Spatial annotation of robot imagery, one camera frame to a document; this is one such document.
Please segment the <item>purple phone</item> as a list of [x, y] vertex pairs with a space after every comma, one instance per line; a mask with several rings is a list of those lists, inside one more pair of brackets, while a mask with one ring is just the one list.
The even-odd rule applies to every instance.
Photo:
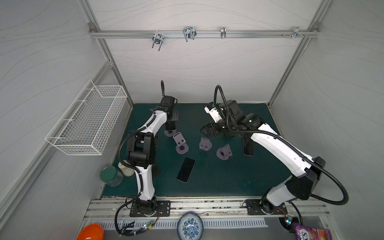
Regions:
[[176, 121], [167, 121], [165, 123], [166, 131], [174, 131], [176, 130]]
[[243, 154], [249, 157], [255, 156], [254, 141], [250, 136], [243, 136]]

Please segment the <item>teal phone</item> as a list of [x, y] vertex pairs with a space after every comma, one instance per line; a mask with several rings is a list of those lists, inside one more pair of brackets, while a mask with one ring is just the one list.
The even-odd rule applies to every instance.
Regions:
[[156, 147], [159, 145], [159, 133], [155, 134], [155, 136], [154, 136], [154, 143], [155, 143]]
[[190, 179], [195, 164], [196, 161], [194, 159], [185, 158], [177, 174], [177, 180], [182, 183], [187, 183]]

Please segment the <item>black stand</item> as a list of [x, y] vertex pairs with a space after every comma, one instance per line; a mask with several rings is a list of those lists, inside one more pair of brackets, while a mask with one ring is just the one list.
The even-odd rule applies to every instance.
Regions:
[[153, 179], [161, 176], [162, 172], [160, 170], [160, 167], [158, 166], [158, 164], [153, 164], [152, 166], [152, 177]]

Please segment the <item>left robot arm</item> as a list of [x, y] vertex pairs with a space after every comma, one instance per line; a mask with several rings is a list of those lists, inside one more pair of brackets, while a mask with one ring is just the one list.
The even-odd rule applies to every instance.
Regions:
[[151, 216], [156, 212], [156, 194], [153, 186], [152, 167], [156, 158], [158, 132], [162, 126], [171, 134], [176, 133], [179, 120], [174, 105], [178, 100], [165, 94], [165, 85], [161, 81], [162, 99], [158, 106], [151, 109], [151, 117], [137, 130], [124, 138], [118, 150], [119, 162], [135, 171], [138, 195], [134, 198], [136, 208], [142, 214]]

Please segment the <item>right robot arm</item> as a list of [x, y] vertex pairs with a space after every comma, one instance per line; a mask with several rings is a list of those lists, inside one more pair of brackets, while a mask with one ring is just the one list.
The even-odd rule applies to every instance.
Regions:
[[[308, 200], [310, 197], [336, 206], [348, 203], [349, 194], [346, 188], [325, 170], [324, 159], [313, 158], [300, 151], [258, 115], [244, 115], [236, 101], [226, 99], [220, 85], [215, 87], [214, 100], [206, 105], [205, 112], [212, 118], [211, 122], [200, 129], [206, 137], [211, 138], [218, 133], [223, 133], [226, 137], [243, 136], [245, 140], [264, 147], [291, 172], [289, 178], [270, 188], [259, 201], [258, 205], [264, 214], [272, 215], [285, 202], [296, 199]], [[341, 200], [329, 200], [313, 194], [322, 175], [327, 176], [338, 186], [343, 195]]]

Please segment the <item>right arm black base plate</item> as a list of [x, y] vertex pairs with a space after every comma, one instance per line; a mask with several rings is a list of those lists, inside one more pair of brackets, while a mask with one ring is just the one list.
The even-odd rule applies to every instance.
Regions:
[[286, 215], [288, 213], [285, 204], [276, 207], [267, 200], [247, 199], [244, 204], [247, 214], [251, 216]]

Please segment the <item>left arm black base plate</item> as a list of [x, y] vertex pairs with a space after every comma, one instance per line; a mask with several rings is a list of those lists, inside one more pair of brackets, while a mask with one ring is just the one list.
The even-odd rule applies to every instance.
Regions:
[[170, 201], [157, 201], [156, 206], [151, 208], [145, 208], [142, 206], [137, 206], [137, 202], [133, 202], [130, 207], [130, 217], [134, 218], [146, 218], [146, 217], [169, 217], [171, 212], [171, 202]]

